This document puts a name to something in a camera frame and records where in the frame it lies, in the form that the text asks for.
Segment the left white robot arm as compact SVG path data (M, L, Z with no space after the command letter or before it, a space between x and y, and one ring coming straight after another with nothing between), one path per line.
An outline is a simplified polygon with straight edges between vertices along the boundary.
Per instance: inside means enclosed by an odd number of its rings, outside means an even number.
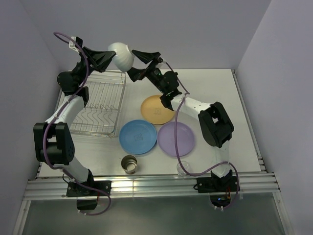
M91 195L95 191L93 175L76 159L69 128L89 101L89 89L85 86L87 78L93 71L104 72L116 53L83 47L79 55L81 60L73 70L57 76L65 95L62 105L45 122L36 123L33 133L37 160L51 169L62 171L78 184L83 195Z

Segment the white ceramic bowl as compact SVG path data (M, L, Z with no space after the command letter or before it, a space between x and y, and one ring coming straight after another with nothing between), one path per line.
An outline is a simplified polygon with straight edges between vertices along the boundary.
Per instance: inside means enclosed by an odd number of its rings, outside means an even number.
M108 46L108 50L115 52L112 61L120 71L127 72L133 67L134 55L127 44L120 42L112 43Z

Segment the purple plate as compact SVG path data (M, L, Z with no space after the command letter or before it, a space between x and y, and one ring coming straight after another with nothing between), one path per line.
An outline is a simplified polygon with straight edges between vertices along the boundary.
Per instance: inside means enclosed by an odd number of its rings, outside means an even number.
M157 134L157 143L161 150L172 157L176 157L174 126L175 122L169 122L162 126ZM195 146L193 131L181 122L177 122L177 144L180 156L187 155Z

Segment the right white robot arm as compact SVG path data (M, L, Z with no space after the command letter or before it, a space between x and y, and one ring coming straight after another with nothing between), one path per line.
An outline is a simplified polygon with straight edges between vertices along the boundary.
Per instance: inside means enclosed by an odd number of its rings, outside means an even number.
M228 186L228 177L232 176L234 166L229 161L229 142L234 125L224 106L220 102L204 103L189 97L189 92L179 91L183 87L178 73L172 68L162 73L159 66L166 61L159 52L131 50L131 55L138 58L147 67L131 67L127 74L133 82L147 78L161 93L160 101L164 108L176 113L182 112L199 121L202 136L207 144L215 149L215 163L205 170L211 172L212 187L221 191Z

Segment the steel cup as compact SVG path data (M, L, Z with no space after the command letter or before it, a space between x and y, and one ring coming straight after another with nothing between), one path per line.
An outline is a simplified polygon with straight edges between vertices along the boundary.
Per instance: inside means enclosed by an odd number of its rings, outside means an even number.
M134 174L137 169L137 158L133 155L123 157L121 167L126 174Z

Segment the orange plate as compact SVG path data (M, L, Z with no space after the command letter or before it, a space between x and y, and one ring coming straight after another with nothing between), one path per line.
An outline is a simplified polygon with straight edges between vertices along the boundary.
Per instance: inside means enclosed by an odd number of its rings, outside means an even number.
M151 124L163 125L172 120L175 111L164 108L160 95L152 95L146 98L140 107L142 117Z

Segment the aluminium mounting rail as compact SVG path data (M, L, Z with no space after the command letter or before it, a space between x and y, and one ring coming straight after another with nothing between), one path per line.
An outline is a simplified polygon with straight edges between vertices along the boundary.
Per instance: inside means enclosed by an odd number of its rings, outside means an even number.
M139 198L191 196L198 192L193 189L194 177L176 175L157 176L116 176L96 177L95 181L109 180L111 198ZM67 184L61 177L38 178L28 181L23 200L60 200L66 197ZM243 174L240 176L240 193L276 193L280 188L273 173Z

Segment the blue plate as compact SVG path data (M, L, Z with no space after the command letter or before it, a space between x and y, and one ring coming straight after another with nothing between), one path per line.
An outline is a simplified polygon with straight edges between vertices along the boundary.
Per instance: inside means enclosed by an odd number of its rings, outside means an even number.
M149 152L157 142L157 131L147 121L136 119L126 123L120 130L119 142L128 153L141 155Z

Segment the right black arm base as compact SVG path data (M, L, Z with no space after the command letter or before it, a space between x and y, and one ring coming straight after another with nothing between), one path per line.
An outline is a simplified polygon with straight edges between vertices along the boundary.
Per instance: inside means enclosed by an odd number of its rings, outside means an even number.
M210 177L200 177L196 181L193 189L198 193L210 194L211 203L219 208L229 206L232 201L231 193L240 190L238 179L233 176L232 170L221 178L212 172Z

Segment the clear glass cup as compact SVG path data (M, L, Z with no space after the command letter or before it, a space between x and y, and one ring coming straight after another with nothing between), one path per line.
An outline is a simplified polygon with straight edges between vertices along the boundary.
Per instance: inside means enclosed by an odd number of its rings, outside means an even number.
M178 176L186 176L190 173L190 165L186 161L181 161L177 164L177 174Z

